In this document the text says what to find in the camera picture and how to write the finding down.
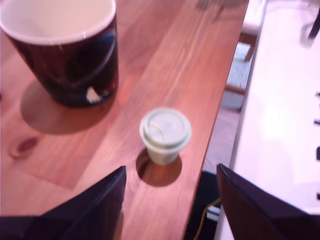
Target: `black object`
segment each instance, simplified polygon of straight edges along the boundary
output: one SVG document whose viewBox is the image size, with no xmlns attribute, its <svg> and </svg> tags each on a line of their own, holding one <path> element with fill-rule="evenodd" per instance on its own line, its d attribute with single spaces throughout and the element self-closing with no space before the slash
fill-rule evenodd
<svg viewBox="0 0 320 240">
<path fill-rule="evenodd" d="M 217 181 L 235 240 L 320 239 L 320 215 L 289 205 L 222 164 L 217 166 Z"/>
<path fill-rule="evenodd" d="M 320 146 L 316 148 L 316 159 L 320 160 Z"/>
<path fill-rule="evenodd" d="M 0 240 L 112 240 L 125 187 L 122 166 L 41 216 L 2 216 Z"/>
<path fill-rule="evenodd" d="M 196 190 L 190 218 L 186 227 L 184 240 L 193 240 L 201 221 L 205 208 L 219 198 L 217 176 L 203 171 L 200 176 L 198 188 Z M 201 232 L 197 240 L 213 240 L 216 234 L 217 223 L 204 218 Z"/>
<path fill-rule="evenodd" d="M 10 19 L 5 17 L 8 15 L 2 15 L 1 24 L 10 25 Z M 7 36 L 44 89 L 60 104 L 89 107 L 116 93 L 119 82 L 116 16 L 104 29 L 79 41 L 34 44 Z M 95 102 L 87 98 L 90 88 L 98 95 Z"/>
<path fill-rule="evenodd" d="M 320 8 L 308 38 L 315 39 L 316 36 L 318 35 L 319 30 L 320 30 Z"/>
</svg>

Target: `white surface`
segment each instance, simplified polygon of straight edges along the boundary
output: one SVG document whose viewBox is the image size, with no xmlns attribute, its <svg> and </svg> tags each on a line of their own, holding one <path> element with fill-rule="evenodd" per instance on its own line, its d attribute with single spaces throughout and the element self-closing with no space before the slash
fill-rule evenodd
<svg viewBox="0 0 320 240">
<path fill-rule="evenodd" d="M 216 206 L 210 206 L 209 209 L 208 209 L 208 212 L 212 213 L 212 214 L 219 215 L 220 214 L 220 208 L 218 208 Z"/>
<path fill-rule="evenodd" d="M 269 1 L 230 164 L 310 214 L 320 213 L 320 126 L 313 124 L 320 118 L 320 35 L 310 44 L 305 29 L 318 9 L 303 1 Z M 222 210 L 215 240 L 232 239 Z"/>
<path fill-rule="evenodd" d="M 159 165 L 172 163 L 189 143 L 192 128 L 181 112 L 160 107 L 147 113 L 139 127 L 150 159 Z"/>
<path fill-rule="evenodd" d="M 243 33 L 256 36 L 259 34 L 260 26 L 264 18 L 266 4 L 267 0 L 249 0 L 242 25 Z"/>
<path fill-rule="evenodd" d="M 22 42 L 66 44 L 104 30 L 115 14 L 114 0 L 7 0 L 1 6 L 1 27 Z"/>
<path fill-rule="evenodd" d="M 213 214 L 211 212 L 207 212 L 206 213 L 206 218 L 210 219 L 211 221 L 214 221 L 214 222 L 218 222 L 218 220 L 219 220 L 219 216 L 215 215 L 215 214 Z"/>
<path fill-rule="evenodd" d="M 103 98 L 95 91 L 92 86 L 90 86 L 86 92 L 86 99 L 89 103 L 94 104 L 100 102 Z"/>
</svg>

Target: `mug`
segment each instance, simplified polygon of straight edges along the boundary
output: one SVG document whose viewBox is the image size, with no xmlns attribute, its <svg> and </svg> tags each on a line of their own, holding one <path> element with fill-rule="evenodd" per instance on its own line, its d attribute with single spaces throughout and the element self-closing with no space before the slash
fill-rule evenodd
<svg viewBox="0 0 320 240">
<path fill-rule="evenodd" d="M 114 0 L 6 0 L 1 28 L 57 102 L 91 106 L 116 92 Z"/>
</svg>

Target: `small paper cup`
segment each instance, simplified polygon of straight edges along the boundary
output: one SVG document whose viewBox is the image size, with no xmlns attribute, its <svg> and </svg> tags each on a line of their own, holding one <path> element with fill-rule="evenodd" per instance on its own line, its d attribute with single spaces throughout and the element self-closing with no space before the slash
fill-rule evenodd
<svg viewBox="0 0 320 240">
<path fill-rule="evenodd" d="M 158 165 L 168 165 L 189 143 L 192 128 L 181 112 L 161 107 L 145 115 L 139 133 L 150 159 Z"/>
</svg>

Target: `wooden table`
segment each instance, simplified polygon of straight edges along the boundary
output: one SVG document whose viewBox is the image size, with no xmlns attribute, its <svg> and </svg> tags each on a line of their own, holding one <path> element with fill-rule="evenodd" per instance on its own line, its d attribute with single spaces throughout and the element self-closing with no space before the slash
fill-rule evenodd
<svg viewBox="0 0 320 240">
<path fill-rule="evenodd" d="M 223 4 L 118 0 L 119 88 L 87 109 L 51 100 L 2 34 L 1 214 L 42 214 L 125 165 L 116 238 L 181 239 L 248 2 Z M 165 167 L 150 162 L 138 131 L 159 106 L 192 124 Z"/>
</svg>

